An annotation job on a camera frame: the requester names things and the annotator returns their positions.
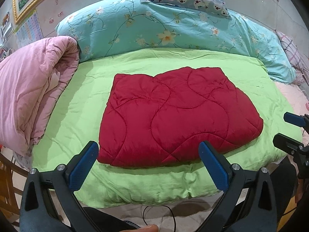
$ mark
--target pink comforter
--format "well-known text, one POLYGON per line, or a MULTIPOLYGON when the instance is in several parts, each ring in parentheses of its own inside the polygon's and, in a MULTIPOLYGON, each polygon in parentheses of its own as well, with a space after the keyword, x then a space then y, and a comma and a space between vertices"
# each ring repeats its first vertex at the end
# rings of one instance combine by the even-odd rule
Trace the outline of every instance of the pink comforter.
POLYGON ((53 108, 78 67, 77 42, 44 38, 0 63, 0 144, 24 156, 43 136, 53 108))

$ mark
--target lime green blanket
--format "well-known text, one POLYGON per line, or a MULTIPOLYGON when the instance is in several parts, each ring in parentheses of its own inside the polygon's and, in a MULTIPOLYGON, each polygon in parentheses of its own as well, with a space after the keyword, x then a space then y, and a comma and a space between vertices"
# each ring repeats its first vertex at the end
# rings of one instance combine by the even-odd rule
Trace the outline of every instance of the lime green blanket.
MULTIPOLYGON (((190 66, 220 67, 255 105, 264 120, 262 134, 228 154, 230 163, 257 170, 277 161, 284 153, 272 144, 278 132, 302 140, 298 127, 283 121, 292 111, 270 80, 265 66, 252 57, 183 49, 142 49, 81 63, 59 98, 42 140, 33 149, 33 167, 53 170, 79 153, 89 140, 98 142, 101 118, 117 73, 154 76, 190 66)), ((217 192, 203 163, 150 169, 122 169, 96 162, 77 198, 88 206, 105 208, 127 203, 158 205, 217 192)))

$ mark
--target folded red quilt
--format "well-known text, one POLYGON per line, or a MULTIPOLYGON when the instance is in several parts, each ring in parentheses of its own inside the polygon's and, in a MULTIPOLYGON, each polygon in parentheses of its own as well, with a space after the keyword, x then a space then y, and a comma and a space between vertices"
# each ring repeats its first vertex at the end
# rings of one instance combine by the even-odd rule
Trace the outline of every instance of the folded red quilt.
POLYGON ((100 126, 98 161, 118 167, 193 161, 203 140, 226 153, 262 129, 248 96, 220 68, 117 74, 100 126))

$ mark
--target wooden chair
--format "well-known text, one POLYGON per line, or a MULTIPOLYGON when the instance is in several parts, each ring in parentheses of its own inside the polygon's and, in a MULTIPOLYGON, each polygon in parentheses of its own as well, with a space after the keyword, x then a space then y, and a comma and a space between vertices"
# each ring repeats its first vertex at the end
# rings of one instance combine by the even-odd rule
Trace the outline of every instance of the wooden chair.
POLYGON ((16 166, 0 153, 0 210, 10 223, 19 226, 16 220, 19 218, 20 210, 15 193, 23 195, 23 191, 13 186, 13 172, 28 176, 26 170, 16 166))

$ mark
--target plaid pillow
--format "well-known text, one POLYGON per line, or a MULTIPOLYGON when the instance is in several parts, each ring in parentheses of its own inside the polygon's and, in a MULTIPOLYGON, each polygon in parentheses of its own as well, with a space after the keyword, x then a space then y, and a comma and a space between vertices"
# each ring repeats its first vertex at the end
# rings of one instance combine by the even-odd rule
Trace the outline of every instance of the plaid pillow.
POLYGON ((293 84, 300 85, 304 82, 309 84, 309 66, 302 59, 302 55, 300 54, 296 44, 294 44, 291 37, 278 30, 275 30, 275 32, 281 42, 281 46, 289 62, 296 69, 296 79, 293 84))

